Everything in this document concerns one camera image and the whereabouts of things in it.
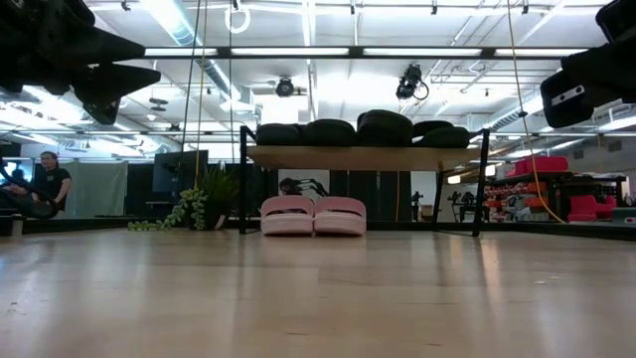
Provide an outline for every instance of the potted plant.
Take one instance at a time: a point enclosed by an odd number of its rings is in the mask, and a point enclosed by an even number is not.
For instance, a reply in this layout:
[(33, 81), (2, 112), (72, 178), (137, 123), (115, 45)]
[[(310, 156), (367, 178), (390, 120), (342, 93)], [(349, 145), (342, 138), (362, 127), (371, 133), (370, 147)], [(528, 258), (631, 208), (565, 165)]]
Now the potted plant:
[(181, 199), (166, 219), (154, 224), (128, 223), (128, 230), (169, 230), (182, 221), (192, 230), (218, 230), (227, 220), (238, 192), (235, 178), (219, 165), (206, 173), (201, 187), (180, 193)]

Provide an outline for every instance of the trailing plant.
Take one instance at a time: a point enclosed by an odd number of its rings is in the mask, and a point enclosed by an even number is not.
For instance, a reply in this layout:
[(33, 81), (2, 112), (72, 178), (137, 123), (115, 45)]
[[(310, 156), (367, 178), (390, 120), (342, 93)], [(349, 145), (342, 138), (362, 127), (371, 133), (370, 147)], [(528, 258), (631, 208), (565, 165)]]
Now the trailing plant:
[(210, 209), (210, 205), (223, 206), (221, 210), (228, 208), (238, 192), (239, 184), (234, 176), (218, 165), (217, 168), (206, 173), (200, 189), (189, 189), (180, 193), (181, 199), (172, 208), (172, 213), (166, 219), (157, 220), (154, 224), (147, 221), (128, 223), (128, 230), (169, 230), (185, 219), (188, 209), (191, 209), (190, 217), (194, 220), (195, 229), (205, 230), (206, 208)]

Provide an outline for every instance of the wooden floor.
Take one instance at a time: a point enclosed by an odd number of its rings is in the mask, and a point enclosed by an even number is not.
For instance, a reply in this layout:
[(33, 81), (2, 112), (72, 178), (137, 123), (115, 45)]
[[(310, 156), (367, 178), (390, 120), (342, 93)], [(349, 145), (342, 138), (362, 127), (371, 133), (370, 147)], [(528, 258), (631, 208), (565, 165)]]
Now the wooden floor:
[(636, 355), (636, 246), (519, 233), (0, 245), (0, 357)]

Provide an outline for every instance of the black monitor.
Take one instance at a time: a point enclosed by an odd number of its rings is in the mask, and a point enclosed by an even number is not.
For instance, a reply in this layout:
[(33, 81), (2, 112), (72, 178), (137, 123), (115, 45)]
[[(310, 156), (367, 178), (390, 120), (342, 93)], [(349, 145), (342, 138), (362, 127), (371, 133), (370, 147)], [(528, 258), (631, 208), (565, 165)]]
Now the black monitor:
[(156, 154), (152, 171), (152, 191), (178, 193), (194, 188), (197, 153), (199, 153), (199, 180), (202, 180), (208, 168), (207, 150)]

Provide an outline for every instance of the black shirt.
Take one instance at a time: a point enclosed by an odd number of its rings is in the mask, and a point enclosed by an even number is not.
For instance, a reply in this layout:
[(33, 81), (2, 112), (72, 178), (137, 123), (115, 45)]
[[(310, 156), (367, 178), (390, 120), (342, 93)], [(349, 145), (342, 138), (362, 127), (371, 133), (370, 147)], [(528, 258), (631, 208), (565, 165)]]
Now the black shirt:
[[(36, 188), (42, 190), (43, 192), (49, 194), (50, 197), (56, 199), (58, 194), (60, 194), (60, 189), (62, 189), (62, 181), (64, 179), (71, 179), (71, 174), (66, 169), (55, 168), (52, 170), (47, 170), (43, 172), (36, 178), (35, 184)], [(67, 196), (58, 203), (58, 209), (64, 210), (67, 206)]]

